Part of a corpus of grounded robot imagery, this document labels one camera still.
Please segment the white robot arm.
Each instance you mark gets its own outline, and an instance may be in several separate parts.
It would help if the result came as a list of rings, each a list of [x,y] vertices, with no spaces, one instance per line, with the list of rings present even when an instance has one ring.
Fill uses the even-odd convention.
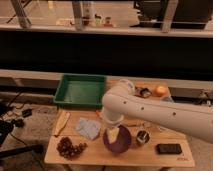
[[[161,125],[213,143],[213,108],[191,104],[143,99],[128,79],[116,82],[102,97],[102,118],[117,127],[125,115]]]

